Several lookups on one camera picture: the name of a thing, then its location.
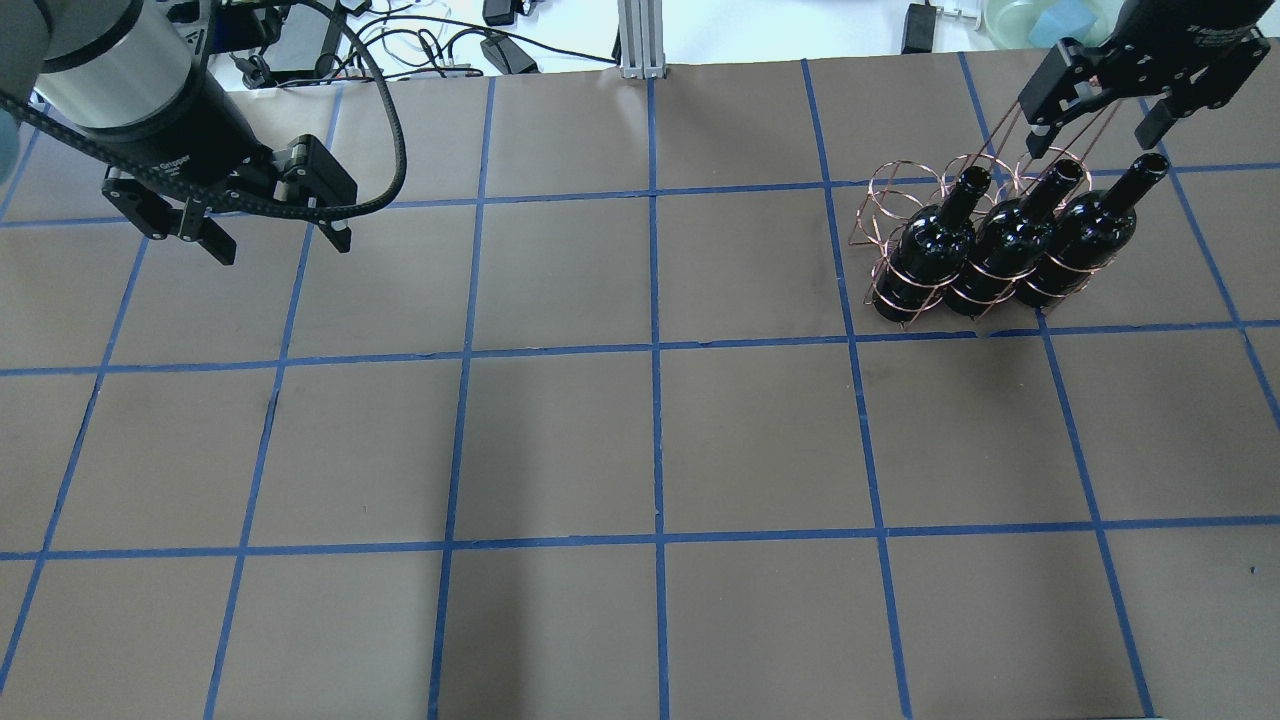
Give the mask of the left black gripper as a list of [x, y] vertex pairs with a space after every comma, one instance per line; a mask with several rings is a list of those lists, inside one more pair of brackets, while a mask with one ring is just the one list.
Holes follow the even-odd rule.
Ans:
[[[110, 164], [101, 193], [125, 219], [154, 238], [193, 241], [223, 266], [236, 264], [237, 242], [210, 214], [225, 211], [228, 200], [311, 209], [357, 199], [356, 179], [316, 136], [301, 135], [282, 150], [270, 149], [209, 76], [188, 76], [174, 99], [142, 119], [116, 127], [101, 120], [76, 127], [165, 179], [157, 186]], [[348, 219], [323, 220], [323, 234], [337, 252], [351, 251]]]

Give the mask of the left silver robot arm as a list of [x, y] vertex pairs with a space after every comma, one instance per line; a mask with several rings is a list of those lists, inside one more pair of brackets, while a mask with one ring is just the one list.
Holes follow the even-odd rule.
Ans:
[[152, 1], [5, 1], [3, 95], [42, 95], [74, 135], [113, 152], [102, 196], [140, 232], [236, 260], [212, 219], [225, 200], [352, 204], [357, 183], [311, 135], [262, 143]]

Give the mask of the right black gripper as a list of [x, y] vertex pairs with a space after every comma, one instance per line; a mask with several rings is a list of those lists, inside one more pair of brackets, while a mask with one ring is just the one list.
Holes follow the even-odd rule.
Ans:
[[1059, 40], [1018, 95], [1029, 159], [1062, 127], [1129, 97], [1158, 97], [1134, 131], [1155, 149], [1180, 120], [1229, 104], [1271, 45], [1258, 23], [1271, 1], [1126, 1], [1096, 47]]

